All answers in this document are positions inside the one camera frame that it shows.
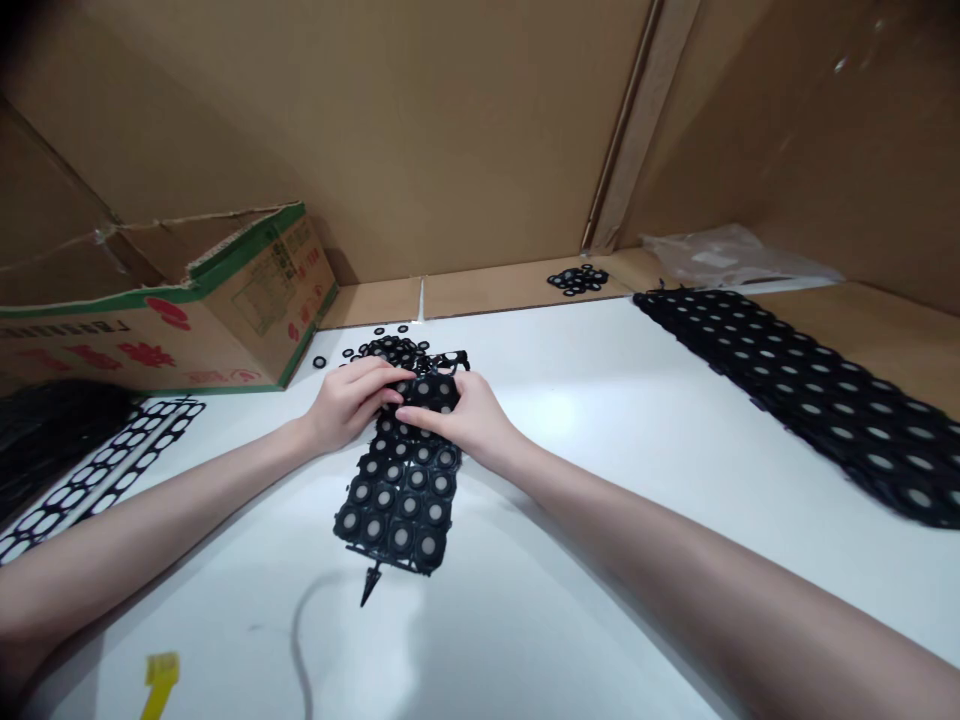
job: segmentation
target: plastic bag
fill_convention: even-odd
[[[833,268],[785,250],[764,247],[742,225],[724,225],[689,235],[643,236],[664,270],[685,285],[723,287],[775,278],[824,278],[843,282]]]

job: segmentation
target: yellow object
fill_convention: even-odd
[[[180,656],[177,653],[160,653],[147,658],[146,684],[151,686],[150,697],[143,708],[140,720],[160,720],[167,705],[170,691],[180,679]]]

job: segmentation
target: cardboard box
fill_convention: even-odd
[[[303,203],[113,227],[0,268],[0,373],[280,390],[336,293]]]

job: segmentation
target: forearm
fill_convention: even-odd
[[[299,422],[152,487],[0,568],[0,642],[49,651],[136,592],[310,458]]]
[[[491,465],[758,715],[938,718],[960,706],[955,668],[746,548],[533,444]]]

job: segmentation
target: white table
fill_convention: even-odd
[[[395,325],[388,327],[393,334]],[[209,407],[127,495],[266,433],[310,405],[372,328],[319,333],[284,393]],[[895,517],[758,411],[628,299],[411,324],[465,349],[533,440],[742,543],[960,665],[960,534]],[[317,371],[310,360],[328,360]],[[470,459],[442,567],[371,563],[333,516],[369,442],[301,468],[144,593],[40,688],[55,718],[139,717],[147,655],[175,650],[165,718],[716,717],[729,707],[555,536]]]

